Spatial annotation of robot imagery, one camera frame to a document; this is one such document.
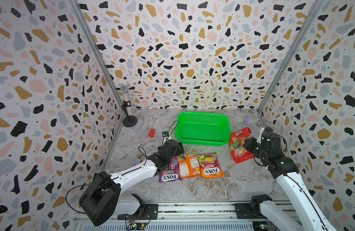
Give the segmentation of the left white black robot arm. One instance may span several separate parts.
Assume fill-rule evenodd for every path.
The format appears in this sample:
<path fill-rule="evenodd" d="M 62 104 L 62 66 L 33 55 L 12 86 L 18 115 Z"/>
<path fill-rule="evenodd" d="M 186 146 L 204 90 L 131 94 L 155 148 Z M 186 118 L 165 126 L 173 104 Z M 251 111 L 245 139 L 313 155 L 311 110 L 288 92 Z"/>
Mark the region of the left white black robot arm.
<path fill-rule="evenodd" d="M 122 194 L 138 183 L 167 170 L 174 157 L 184 153 L 182 142 L 169 139 L 145 161 L 127 170 L 95 176 L 79 200 L 79 205 L 94 226 L 100 226 L 112 216 L 125 219 L 151 219 L 151 210 L 137 194 Z"/>

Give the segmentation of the purple Fox's candy bag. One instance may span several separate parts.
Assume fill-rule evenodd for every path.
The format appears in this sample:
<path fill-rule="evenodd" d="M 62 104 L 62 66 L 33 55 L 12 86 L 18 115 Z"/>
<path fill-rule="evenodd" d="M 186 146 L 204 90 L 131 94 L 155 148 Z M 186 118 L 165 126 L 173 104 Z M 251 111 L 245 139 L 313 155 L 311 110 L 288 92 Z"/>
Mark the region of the purple Fox's candy bag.
<path fill-rule="evenodd" d="M 181 181 L 180 169 L 177 157 L 174 157 L 168 168 L 159 174 L 159 182 L 174 182 Z"/>

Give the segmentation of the yellow orange Fox's candy bag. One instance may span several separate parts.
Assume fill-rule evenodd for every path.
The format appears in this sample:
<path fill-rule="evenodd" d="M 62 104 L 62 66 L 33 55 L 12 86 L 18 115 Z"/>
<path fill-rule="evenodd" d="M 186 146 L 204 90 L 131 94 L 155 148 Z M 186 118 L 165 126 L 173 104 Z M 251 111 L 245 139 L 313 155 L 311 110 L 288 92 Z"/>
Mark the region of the yellow orange Fox's candy bag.
<path fill-rule="evenodd" d="M 205 153 L 198 155 L 201 176 L 204 179 L 215 179 L 224 177 L 216 153 Z"/>

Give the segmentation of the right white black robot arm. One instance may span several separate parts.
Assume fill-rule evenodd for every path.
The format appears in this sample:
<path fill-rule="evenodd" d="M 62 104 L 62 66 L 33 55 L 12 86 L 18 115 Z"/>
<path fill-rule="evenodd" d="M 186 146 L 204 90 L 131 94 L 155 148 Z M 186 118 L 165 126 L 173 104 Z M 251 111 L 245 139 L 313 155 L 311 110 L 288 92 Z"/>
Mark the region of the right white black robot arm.
<path fill-rule="evenodd" d="M 250 213 L 265 217 L 280 231 L 334 231 L 335 227 L 317 206 L 294 161 L 281 148 L 283 137 L 262 128 L 259 138 L 245 139 L 243 147 L 261 161 L 288 196 L 300 222 L 283 212 L 267 195 L 253 196 Z"/>

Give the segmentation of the green plastic basket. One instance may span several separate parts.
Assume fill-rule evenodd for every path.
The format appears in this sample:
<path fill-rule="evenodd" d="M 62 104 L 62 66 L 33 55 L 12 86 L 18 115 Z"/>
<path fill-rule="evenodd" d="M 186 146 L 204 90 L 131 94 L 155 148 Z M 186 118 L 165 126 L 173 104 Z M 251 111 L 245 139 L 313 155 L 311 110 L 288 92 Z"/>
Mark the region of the green plastic basket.
<path fill-rule="evenodd" d="M 230 120 L 223 114 L 182 112 L 177 119 L 175 136 L 184 144 L 223 146 L 229 143 Z"/>

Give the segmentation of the teal Fox's candy bag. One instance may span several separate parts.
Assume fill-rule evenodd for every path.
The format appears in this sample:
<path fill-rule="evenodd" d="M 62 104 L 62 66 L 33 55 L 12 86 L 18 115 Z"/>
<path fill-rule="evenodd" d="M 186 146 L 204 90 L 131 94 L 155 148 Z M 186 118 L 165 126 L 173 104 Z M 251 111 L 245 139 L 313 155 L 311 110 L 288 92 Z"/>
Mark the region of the teal Fox's candy bag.
<path fill-rule="evenodd" d="M 137 158 L 136 158 L 136 164 L 141 164 L 141 163 L 144 163 L 146 161 L 146 157 L 143 156 L 143 155 L 138 155 Z"/>

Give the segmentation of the red candy bag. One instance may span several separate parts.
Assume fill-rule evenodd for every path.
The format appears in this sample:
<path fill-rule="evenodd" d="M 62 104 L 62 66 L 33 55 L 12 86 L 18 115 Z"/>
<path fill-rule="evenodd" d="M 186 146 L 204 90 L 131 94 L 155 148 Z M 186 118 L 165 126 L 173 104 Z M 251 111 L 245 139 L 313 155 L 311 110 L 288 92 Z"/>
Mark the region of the red candy bag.
<path fill-rule="evenodd" d="M 254 155 L 247 151 L 243 145 L 245 139 L 250 138 L 251 129 L 246 127 L 240 131 L 233 132 L 230 135 L 229 148 L 230 154 L 236 164 L 245 162 L 249 159 L 253 159 Z"/>

